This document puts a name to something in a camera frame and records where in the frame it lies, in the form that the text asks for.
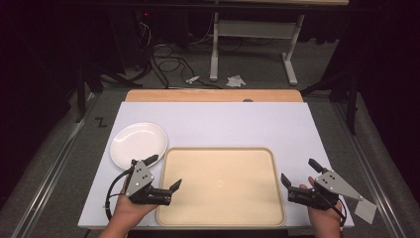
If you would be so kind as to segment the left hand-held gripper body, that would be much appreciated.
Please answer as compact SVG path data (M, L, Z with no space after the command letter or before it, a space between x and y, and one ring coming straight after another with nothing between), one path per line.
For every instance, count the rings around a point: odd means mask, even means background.
M152 186L155 177L149 169L151 163L150 160L142 160L132 165L125 195L135 204L170 205L172 191Z

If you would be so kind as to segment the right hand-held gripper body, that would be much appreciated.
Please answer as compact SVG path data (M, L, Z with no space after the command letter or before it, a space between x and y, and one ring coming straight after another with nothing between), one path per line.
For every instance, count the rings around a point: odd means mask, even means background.
M335 171L326 171L313 178L311 188L293 186L286 181L287 200L319 210L333 208L339 201L339 196L354 198L362 201L363 196L357 192Z

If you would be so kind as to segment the person's left hand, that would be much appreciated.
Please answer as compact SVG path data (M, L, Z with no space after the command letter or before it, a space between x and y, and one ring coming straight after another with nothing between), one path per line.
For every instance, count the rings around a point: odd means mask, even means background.
M126 195L120 195L114 209L111 219L119 228L131 229L137 226L144 217L155 210L156 204L136 204Z

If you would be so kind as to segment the person's right hand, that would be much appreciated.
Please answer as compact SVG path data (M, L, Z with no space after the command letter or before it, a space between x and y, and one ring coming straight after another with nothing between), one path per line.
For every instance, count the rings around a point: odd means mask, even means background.
M320 210L308 206L307 211L312 227L319 227L321 225L336 225L340 227L342 214L342 205L340 202L335 205L335 208L329 208L327 210Z

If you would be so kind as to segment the white round plate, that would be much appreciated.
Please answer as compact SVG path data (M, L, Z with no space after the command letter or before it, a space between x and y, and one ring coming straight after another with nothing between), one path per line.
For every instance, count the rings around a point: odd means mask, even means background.
M113 163L128 169L132 160L144 160L157 155L160 159L168 144L168 138L163 129L148 122L130 125L116 134L110 145L110 157Z

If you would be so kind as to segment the white paper piece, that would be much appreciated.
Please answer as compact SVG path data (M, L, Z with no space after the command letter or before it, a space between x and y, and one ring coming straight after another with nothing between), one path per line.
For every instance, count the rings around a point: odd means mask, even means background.
M358 201L355 215L364 220L365 222L372 224L376 213L376 205L365 198Z

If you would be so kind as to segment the beige plastic tray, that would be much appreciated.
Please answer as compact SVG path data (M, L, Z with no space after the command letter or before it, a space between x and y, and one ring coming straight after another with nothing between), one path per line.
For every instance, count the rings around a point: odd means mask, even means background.
M160 185L180 181L169 206L157 209L166 227L277 227L284 208L273 155L266 148L172 148Z

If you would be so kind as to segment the black stand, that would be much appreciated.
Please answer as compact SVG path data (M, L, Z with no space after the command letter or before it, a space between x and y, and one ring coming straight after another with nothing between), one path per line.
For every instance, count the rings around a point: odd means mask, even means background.
M79 123L87 115L87 97L86 87L93 94L102 93L104 86L101 82L100 76L106 75L116 80L117 82L128 86L130 88L142 88L143 86L138 83L134 83L123 76L112 72L104 67L101 67L93 62L84 61L82 62L76 71L76 98L77 98L77 119Z
M355 135L358 77L352 72L342 71L300 90L300 94L306 96L314 91L327 89L330 90L329 100L331 102L346 103L346 124L350 132Z

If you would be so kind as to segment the white table cover sheet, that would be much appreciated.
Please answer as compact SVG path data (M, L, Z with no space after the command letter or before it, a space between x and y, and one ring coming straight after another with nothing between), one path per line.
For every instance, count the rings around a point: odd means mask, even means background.
M331 166L305 102L124 102L110 136L140 122L160 126L170 148L263 146L294 183L315 174L310 158Z

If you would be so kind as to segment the crumpled white paper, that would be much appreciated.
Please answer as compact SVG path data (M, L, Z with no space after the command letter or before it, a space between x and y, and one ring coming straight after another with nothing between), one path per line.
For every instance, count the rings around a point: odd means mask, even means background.
M226 85L230 87L241 87L242 85L245 85L245 84L246 83L243 81L243 79L239 75L229 77L228 82L226 83Z

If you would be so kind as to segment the black computer case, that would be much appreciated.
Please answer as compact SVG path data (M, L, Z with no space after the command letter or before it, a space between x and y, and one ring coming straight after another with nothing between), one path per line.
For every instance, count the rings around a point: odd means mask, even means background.
M108 16L114 34L120 71L140 70L150 60L150 52L141 45L139 22L134 10L109 10Z

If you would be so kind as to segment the aluminium floor rail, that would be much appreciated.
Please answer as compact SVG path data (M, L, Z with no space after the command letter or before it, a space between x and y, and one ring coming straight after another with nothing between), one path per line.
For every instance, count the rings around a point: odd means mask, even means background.
M379 184L379 180L368 162L368 157L363 151L359 139L348 127L345 109L341 104L337 103L333 103L332 108L338 115L340 123L344 127L347 137L350 139L352 147L356 152L356 158L359 166L361 167L364 180L367 183L372 199L376 204L377 210L380 213L388 233L391 238L407 238L405 231L396 217L393 207L391 206L388 196Z
M84 117L97 101L98 93L85 94L78 104L75 96L72 108L48 133L24 175L7 200L7 208L14 208L17 221L10 238L29 238L48 203L72 146L84 125Z

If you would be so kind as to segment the white metal frame desk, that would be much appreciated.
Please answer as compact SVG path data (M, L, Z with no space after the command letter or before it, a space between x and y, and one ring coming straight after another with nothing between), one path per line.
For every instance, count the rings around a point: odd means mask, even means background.
M212 0L216 5L222 3L243 3L243 4L265 4L273 7L336 7L347 6L349 0ZM289 47L283 52L281 60L286 71L286 76L290 85L298 84L292 66L291 57L293 55L297 39L300 35L305 14L298 14L294 21L274 22L263 20L220 20L219 13L213 14L213 39L212 56L210 61L210 80L218 79L219 66L219 38L238 37L238 38L257 38L271 40L288 40Z

